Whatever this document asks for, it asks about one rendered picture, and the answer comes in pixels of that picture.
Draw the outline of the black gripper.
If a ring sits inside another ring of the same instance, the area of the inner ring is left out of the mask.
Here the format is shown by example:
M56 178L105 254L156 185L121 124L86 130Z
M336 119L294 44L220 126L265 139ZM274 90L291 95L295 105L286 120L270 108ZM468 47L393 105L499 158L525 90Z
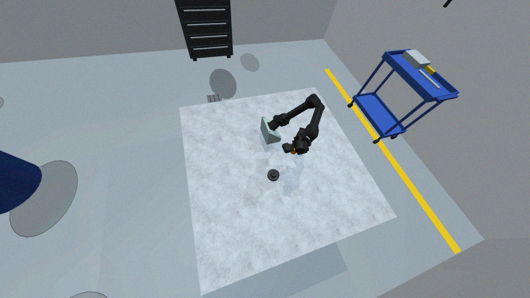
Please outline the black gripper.
M285 143L285 144L282 144L282 148L284 150L284 152L287 154L287 153L291 153L292 151L294 151L294 146L296 144L296 140L295 140L295 137L294 137L294 141L292 141L293 143L292 144L289 144L289 143ZM307 144L307 147L310 147L312 143L310 144Z

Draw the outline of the grey round pedestal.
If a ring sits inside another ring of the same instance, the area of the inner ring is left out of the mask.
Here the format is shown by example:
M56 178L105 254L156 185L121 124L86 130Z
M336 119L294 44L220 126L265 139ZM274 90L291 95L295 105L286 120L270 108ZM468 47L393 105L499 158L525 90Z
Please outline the grey round pedestal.
M276 181L279 178L279 172L273 168L270 171L268 171L267 178L271 181Z

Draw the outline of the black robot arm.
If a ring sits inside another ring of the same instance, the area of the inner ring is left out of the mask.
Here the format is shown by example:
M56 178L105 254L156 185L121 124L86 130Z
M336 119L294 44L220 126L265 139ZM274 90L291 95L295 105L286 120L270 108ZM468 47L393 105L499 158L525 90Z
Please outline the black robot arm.
M320 118L323 114L323 110L325 109L324 104L320 101L319 97L313 93L309 97L306 98L306 101L302 104L300 104L298 107L296 107L293 110L290 110L289 113L282 113L280 115L274 115L273 120L269 123L267 122L267 125L269 126L270 130L275 131L279 126L286 126L289 124L290 119L297 116L298 114L304 112L307 109L314 109L314 113L312 116L312 120L310 124L307 125L305 128L299 128L299 132L297 133L295 140L296 144L294 146L295 152L298 155L306 154L307 151L309 151L309 147L307 147L307 144L312 143L314 139L318 137L319 133L319 122ZM310 140L307 138L309 137Z

